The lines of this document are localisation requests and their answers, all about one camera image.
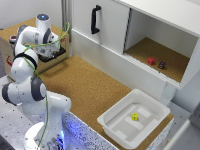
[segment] cable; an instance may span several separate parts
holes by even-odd
[[[67,31],[65,31],[65,33],[62,35],[62,33],[63,33],[63,31],[64,31],[66,25],[67,25]],[[58,41],[59,41],[59,43],[58,43],[58,44],[59,44],[59,45],[58,45],[58,48],[60,49],[60,40],[63,39],[63,38],[67,35],[67,33],[68,33],[68,31],[69,31],[69,28],[70,28],[70,23],[67,22],[67,23],[65,23],[65,25],[64,25],[64,27],[63,27],[63,29],[62,29],[62,32],[61,32],[61,34],[60,34],[58,40],[56,40],[56,41],[54,41],[54,42],[51,42],[51,43],[47,43],[47,44],[40,44],[40,45],[32,45],[32,46],[29,46],[29,47],[27,47],[27,48],[24,50],[24,53],[25,53],[28,49],[30,49],[30,48],[34,48],[34,47],[38,47],[38,46],[46,46],[46,45],[54,44],[54,43],[56,43],[56,42],[58,42]],[[33,69],[33,71],[36,73],[36,75],[38,76],[38,78],[40,78],[39,73],[37,72],[37,70],[35,70],[35,68],[31,65],[31,63],[30,63],[25,57],[24,57],[24,60],[25,60],[25,61],[27,62],[27,64]],[[40,144],[42,143],[42,139],[43,139],[44,133],[45,133],[45,131],[46,131],[46,128],[47,128],[47,125],[48,125],[48,120],[49,120],[49,110],[48,110],[47,95],[46,95],[45,97],[46,97],[46,111],[47,111],[47,117],[46,117],[46,123],[45,123],[44,131],[43,131],[43,133],[42,133],[42,137],[41,137],[40,142],[39,142],[39,144],[38,144],[37,150],[38,150],[38,148],[40,147]]]

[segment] white plastic bin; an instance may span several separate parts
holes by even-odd
[[[132,114],[138,113],[138,120]],[[170,113],[170,109],[144,92],[134,89],[97,121],[105,133],[126,149],[137,148]]]

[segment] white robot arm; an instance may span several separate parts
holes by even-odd
[[[33,77],[34,70],[30,65],[37,69],[38,56],[40,54],[45,57],[54,57],[53,53],[58,51],[58,36],[51,32],[50,18],[45,14],[36,17],[37,27],[23,25],[18,29],[17,39],[14,45],[14,62],[11,68],[11,74],[16,82],[7,84],[2,89],[4,100],[13,105],[22,105],[23,112],[26,115],[40,115],[49,112],[48,120],[46,118],[46,132],[43,135],[45,125],[39,130],[37,136],[34,137],[35,144],[38,145],[43,136],[41,147],[49,149],[48,143],[55,142],[57,135],[61,134],[62,113],[67,112],[71,108],[71,100],[63,95],[49,92],[46,90],[45,84],[38,77]],[[35,45],[34,49],[24,50],[25,43]],[[48,100],[48,110],[46,109],[46,98]]]

